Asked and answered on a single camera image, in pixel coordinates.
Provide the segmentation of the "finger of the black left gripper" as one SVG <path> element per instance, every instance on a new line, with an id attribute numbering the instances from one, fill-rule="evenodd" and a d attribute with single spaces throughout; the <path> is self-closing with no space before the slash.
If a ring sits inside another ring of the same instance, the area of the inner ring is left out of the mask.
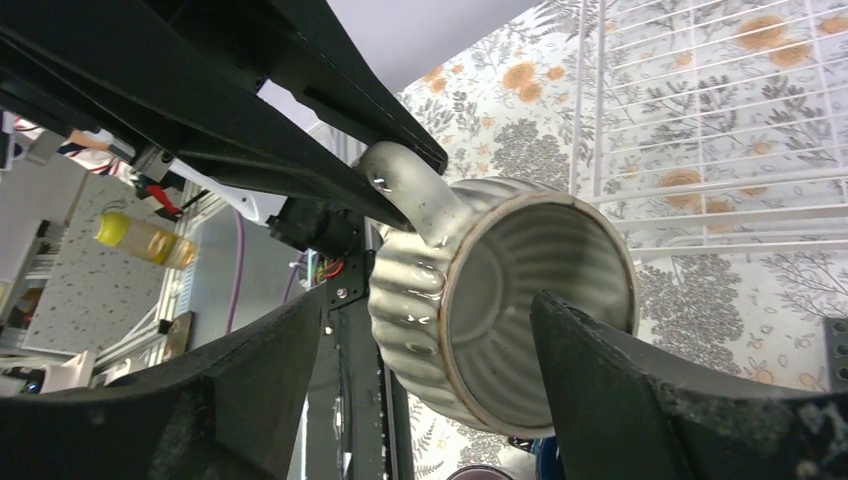
<path id="1" fill-rule="evenodd" d="M 270 79 L 325 123 L 368 146 L 407 147 L 436 173 L 448 154 L 367 64 L 325 1 L 270 1 Z"/>
<path id="2" fill-rule="evenodd" d="M 260 96 L 280 87 L 269 2 L 5 1 L 1 103 L 56 132 L 107 131 L 151 176 L 179 160 L 227 187 L 408 228 L 370 181 Z"/>

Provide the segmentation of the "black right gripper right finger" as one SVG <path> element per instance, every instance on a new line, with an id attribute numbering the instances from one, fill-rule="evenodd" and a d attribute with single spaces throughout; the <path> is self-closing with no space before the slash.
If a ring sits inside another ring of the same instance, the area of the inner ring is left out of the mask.
<path id="1" fill-rule="evenodd" d="M 569 479 L 843 479 L 847 397 L 672 355 L 537 294 L 531 326 Z"/>

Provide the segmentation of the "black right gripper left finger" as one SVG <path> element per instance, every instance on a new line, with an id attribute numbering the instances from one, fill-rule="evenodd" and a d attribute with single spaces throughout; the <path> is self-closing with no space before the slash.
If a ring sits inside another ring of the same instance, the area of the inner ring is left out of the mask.
<path id="1" fill-rule="evenodd" d="M 109 386 L 1 402 L 5 479 L 283 479 L 316 359 L 323 296 Z"/>

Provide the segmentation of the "beige ribbed cup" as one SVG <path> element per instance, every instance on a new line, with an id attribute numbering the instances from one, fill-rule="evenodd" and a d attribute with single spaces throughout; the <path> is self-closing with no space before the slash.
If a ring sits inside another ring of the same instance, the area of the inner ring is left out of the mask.
<path id="1" fill-rule="evenodd" d="M 550 436 L 533 298 L 553 292 L 636 333 L 637 275 L 619 232 L 565 191 L 511 177 L 450 184 L 395 143 L 369 147 L 355 169 L 411 223 L 379 227 L 369 280 L 387 367 L 409 394 L 469 428 Z"/>

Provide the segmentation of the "dark blue mug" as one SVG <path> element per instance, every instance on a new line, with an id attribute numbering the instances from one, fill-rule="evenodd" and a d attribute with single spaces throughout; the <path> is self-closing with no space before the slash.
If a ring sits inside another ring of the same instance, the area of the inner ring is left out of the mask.
<path id="1" fill-rule="evenodd" d="M 535 440 L 531 453 L 535 456 L 536 480 L 565 480 L 559 445 L 555 437 Z"/>

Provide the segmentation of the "mauve pink cup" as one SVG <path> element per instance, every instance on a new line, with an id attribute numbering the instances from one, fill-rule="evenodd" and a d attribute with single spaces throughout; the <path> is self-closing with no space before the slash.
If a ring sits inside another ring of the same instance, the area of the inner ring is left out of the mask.
<path id="1" fill-rule="evenodd" d="M 514 477 L 496 466 L 468 465 L 451 473 L 447 480 L 514 480 Z"/>

